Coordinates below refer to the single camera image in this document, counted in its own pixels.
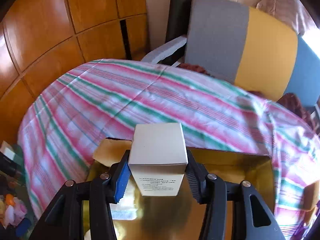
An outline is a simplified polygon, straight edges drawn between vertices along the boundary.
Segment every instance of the chair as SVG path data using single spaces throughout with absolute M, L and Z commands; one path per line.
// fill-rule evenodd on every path
M 184 45 L 184 62 L 216 78 L 274 101 L 285 93 L 295 93 L 306 107 L 318 101 L 318 56 L 290 27 L 255 8 L 229 0 L 192 0 L 188 34 L 142 61 L 156 64 Z

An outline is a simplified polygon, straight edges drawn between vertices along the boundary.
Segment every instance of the wooden wall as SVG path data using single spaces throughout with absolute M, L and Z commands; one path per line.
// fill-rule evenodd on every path
M 28 107 L 65 72 L 147 52 L 146 0 L 16 0 L 0 23 L 0 143 L 16 142 Z

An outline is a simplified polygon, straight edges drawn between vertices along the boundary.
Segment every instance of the screw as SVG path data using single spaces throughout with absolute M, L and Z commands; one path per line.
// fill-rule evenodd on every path
M 208 179 L 212 179 L 212 180 L 217 179 L 217 175 L 215 175 L 215 174 L 213 174 L 213 173 L 209 173 L 209 174 L 207 175 L 207 177 L 208 177 Z
M 242 185 L 245 186 L 245 187 L 250 187 L 251 186 L 251 183 L 247 180 L 244 180 L 242 181 Z
M 73 180 L 69 179 L 69 180 L 66 181 L 65 185 L 67 187 L 71 187 L 71 186 L 73 186 L 73 183 L 74 183 Z
M 100 175 L 100 179 L 108 179 L 110 177 L 110 175 L 108 174 L 108 173 L 102 173 L 101 175 Z

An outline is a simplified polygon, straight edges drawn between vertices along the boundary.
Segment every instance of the striped tablecloth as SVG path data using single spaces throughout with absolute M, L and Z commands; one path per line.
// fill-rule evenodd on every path
M 36 216 L 66 180 L 85 180 L 103 138 L 131 140 L 137 123 L 155 122 L 181 122 L 190 147 L 270 156 L 274 214 L 290 238 L 304 216 L 303 188 L 320 179 L 320 140 L 309 126 L 225 81 L 125 60 L 95 60 L 69 71 L 24 116 L 18 144 Z

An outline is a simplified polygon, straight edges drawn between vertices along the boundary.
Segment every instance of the chair armrest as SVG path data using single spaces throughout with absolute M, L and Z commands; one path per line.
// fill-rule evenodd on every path
M 157 64 L 160 60 L 163 60 L 166 57 L 172 55 L 177 49 L 181 48 L 186 43 L 187 37 L 184 35 L 179 36 L 178 38 L 175 38 L 172 41 L 169 41 L 149 52 L 141 61 Z

